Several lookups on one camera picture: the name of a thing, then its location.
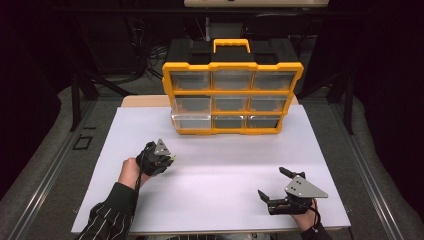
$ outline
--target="table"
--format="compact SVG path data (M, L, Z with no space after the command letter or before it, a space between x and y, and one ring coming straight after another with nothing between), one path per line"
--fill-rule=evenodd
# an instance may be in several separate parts
M328 0L184 0L186 7L327 7Z
M134 107L140 100L146 105ZM159 138L176 160L141 188L132 234L295 230L290 216L270 216L257 193L286 196L283 188L291 179L279 172L280 166L305 171L310 182L329 194L318 200L324 227L350 226L302 105L290 107L280 134L195 136L177 134L170 108L158 107L160 102L169 105L167 96L142 96L125 99L118 108L72 232L81 232L90 209L107 197L122 160Z

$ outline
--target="organizer handle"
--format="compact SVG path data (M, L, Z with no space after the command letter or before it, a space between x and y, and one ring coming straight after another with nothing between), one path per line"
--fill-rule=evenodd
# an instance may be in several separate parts
M245 46L250 53L249 41L247 39L215 39L213 40L213 53L216 53L217 46Z

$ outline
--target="striped sleeve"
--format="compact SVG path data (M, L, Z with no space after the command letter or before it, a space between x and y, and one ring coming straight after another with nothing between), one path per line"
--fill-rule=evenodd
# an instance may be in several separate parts
M106 201L91 209L87 226L75 239L125 239L132 224L134 194L133 189L115 183Z

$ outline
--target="black machine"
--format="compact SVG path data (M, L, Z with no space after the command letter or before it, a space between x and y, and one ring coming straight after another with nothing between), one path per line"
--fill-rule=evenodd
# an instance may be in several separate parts
M304 172L295 173L283 167L280 167L280 172L293 179L284 189L287 193L287 197L284 199L270 200L265 193L258 190L262 201L268 206L269 214L304 214L308 209L318 214L315 209L311 208L312 201L314 198L328 198L328 194L308 182L305 179Z
M165 172L174 162L174 158L170 154L171 152L162 139L159 139L157 144L154 141L147 143L136 158L140 167L140 175L145 173L149 176L155 176Z

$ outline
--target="human hand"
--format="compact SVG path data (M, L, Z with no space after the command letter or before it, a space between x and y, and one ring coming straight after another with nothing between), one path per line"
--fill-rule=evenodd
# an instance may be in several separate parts
M316 204L316 200L312 199L312 208L316 209L318 211L318 206ZM304 214L297 214L297 215L290 215L294 221L296 222L297 226L299 226L300 230L302 232L308 230L309 228L311 228L312 226L315 225L315 221L316 221L316 216L315 216L315 212L308 209L308 211L306 211L306 213Z
M118 182L135 190L140 168L137 165L135 158L128 158L122 163L121 174L119 175ZM140 187L150 178L146 174L141 175Z

